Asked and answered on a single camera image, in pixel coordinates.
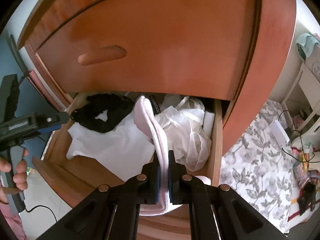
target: open drawer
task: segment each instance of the open drawer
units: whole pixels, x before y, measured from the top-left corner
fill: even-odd
[[[86,93],[80,93],[71,103],[67,112],[86,104]],[[213,100],[215,120],[212,129],[211,154],[205,166],[192,175],[207,176],[213,186],[218,186],[222,157],[222,110],[221,101]],[[72,138],[68,129],[74,121],[70,120],[60,130],[55,131],[49,141],[44,159],[33,158],[32,163],[48,185],[72,208],[101,184],[117,186],[124,182],[97,160],[75,156],[66,158]],[[190,239],[188,206],[183,205],[165,215],[140,217],[138,239]]]

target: black fabric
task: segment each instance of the black fabric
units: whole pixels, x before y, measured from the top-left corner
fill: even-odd
[[[311,204],[310,210],[313,211],[316,205],[316,186],[311,182],[308,182],[303,190],[302,195],[298,198],[299,213],[302,215],[308,209]]]
[[[121,98],[115,94],[88,96],[87,101],[89,102],[87,105],[71,113],[71,119],[89,130],[100,133],[113,130],[132,111],[134,106],[132,100]],[[107,121],[95,119],[105,110],[108,110]]]

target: pink clothing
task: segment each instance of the pink clothing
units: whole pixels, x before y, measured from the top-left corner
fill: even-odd
[[[180,207],[181,205],[172,205],[172,203],[170,203],[168,188],[168,139],[164,130],[154,117],[149,99],[144,96],[141,96],[134,106],[134,123],[140,131],[153,140],[160,165],[160,190],[158,203],[156,205],[141,205],[139,215],[162,215]],[[205,176],[196,177],[201,179],[203,183],[211,185],[211,180],[209,178]]]
[[[15,233],[16,237],[19,240],[28,240],[23,230],[22,220],[19,214],[13,215],[10,211],[10,206],[3,203],[0,203],[0,210],[5,220],[7,220],[8,225],[11,227],[12,231]]]

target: drawer handle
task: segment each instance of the drawer handle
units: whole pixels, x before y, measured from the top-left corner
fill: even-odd
[[[127,51],[118,45],[103,47],[86,52],[78,57],[78,63],[88,66],[105,61],[121,59],[127,55]]]

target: tiled floor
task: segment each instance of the tiled floor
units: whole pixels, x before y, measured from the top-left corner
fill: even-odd
[[[49,187],[37,171],[35,174],[29,174],[27,181],[28,189],[24,194],[28,210],[37,205],[44,205],[52,209],[58,220],[71,210],[71,207]],[[50,210],[43,207],[38,207],[31,213],[24,211],[20,216],[28,240],[36,239],[55,223]]]

